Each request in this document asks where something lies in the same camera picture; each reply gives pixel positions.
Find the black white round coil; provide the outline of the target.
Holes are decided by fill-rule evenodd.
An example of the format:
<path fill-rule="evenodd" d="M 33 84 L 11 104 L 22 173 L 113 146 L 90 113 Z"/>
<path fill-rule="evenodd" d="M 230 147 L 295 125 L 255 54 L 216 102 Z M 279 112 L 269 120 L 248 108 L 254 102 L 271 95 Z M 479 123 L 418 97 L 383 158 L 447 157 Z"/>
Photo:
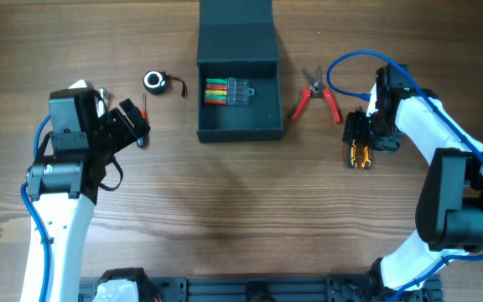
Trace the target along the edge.
<path fill-rule="evenodd" d="M 148 71 L 143 77 L 143 86 L 148 93 L 157 96 L 167 91 L 170 81 L 179 81 L 182 84 L 180 95 L 186 98 L 188 92 L 186 83 L 177 76 L 168 75 L 165 70 Z"/>

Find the red handled snips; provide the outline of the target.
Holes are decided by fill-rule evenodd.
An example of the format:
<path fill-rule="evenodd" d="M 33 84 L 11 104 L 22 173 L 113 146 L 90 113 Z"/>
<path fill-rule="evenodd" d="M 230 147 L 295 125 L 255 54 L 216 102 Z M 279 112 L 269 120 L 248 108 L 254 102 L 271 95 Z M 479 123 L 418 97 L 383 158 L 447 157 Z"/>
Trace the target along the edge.
<path fill-rule="evenodd" d="M 340 109 L 331 89 L 323 82 L 322 68 L 318 66 L 314 74 L 311 74 L 307 70 L 304 70 L 304 76 L 307 79 L 309 85 L 303 89 L 301 101 L 296 107 L 293 108 L 292 112 L 289 115 L 289 119 L 291 121 L 299 119 L 303 114 L 305 107 L 308 105 L 309 100 L 313 97 L 317 97 L 322 98 L 326 101 L 326 103 L 330 107 L 334 122 L 340 124 L 342 121 Z"/>

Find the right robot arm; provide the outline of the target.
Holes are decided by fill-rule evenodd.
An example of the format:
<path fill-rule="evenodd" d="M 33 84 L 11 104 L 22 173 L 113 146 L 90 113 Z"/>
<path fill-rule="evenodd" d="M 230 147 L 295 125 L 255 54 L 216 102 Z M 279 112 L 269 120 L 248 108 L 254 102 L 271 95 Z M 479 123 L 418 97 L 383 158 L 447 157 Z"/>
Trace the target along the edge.
<path fill-rule="evenodd" d="M 429 165 L 413 233 L 371 267 L 366 296 L 372 299 L 402 298 L 453 261 L 483 255 L 483 143 L 445 112 L 436 94 L 417 90 L 407 76 L 405 65 L 379 68 L 369 107 L 348 114 L 343 134 L 352 169 L 369 169 L 375 151 L 398 151 L 402 136 Z"/>

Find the silver wrench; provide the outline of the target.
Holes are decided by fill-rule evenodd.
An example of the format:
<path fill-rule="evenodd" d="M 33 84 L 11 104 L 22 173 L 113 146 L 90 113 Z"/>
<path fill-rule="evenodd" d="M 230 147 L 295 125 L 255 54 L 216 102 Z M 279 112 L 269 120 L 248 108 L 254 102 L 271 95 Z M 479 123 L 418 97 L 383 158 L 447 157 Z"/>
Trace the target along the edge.
<path fill-rule="evenodd" d="M 100 88 L 98 92 L 100 97 L 96 99 L 96 114 L 101 117 L 108 110 L 109 94 L 105 88 Z"/>

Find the orange black pliers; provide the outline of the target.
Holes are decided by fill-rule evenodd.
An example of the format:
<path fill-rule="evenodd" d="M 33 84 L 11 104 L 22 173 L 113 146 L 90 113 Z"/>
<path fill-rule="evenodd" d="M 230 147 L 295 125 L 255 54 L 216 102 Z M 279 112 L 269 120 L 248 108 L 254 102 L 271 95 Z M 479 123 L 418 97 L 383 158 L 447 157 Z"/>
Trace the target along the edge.
<path fill-rule="evenodd" d="M 372 149 L 366 143 L 352 140 L 347 152 L 347 164 L 350 169 L 370 169 L 373 164 Z"/>

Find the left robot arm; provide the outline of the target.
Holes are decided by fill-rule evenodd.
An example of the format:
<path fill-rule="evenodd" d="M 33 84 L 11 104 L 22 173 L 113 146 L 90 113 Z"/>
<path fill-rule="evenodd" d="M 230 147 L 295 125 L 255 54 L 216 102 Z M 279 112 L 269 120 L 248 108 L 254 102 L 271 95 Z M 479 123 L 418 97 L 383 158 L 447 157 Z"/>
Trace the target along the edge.
<path fill-rule="evenodd" d="M 94 88 L 54 91 L 36 133 L 34 161 L 20 188 L 31 217 L 29 254 L 20 299 L 75 301 L 81 281 L 86 234 L 108 165 L 116 154 L 147 135 L 150 126 L 129 99 L 97 113 L 104 104 Z"/>

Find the clear case coloured screwdrivers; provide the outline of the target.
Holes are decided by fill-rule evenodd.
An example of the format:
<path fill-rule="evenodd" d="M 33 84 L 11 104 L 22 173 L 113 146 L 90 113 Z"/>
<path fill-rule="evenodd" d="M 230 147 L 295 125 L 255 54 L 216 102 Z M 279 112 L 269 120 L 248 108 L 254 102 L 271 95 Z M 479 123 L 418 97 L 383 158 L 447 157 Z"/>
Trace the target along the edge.
<path fill-rule="evenodd" d="M 244 107 L 255 91 L 247 79 L 207 78 L 205 80 L 204 104 L 215 106 Z"/>

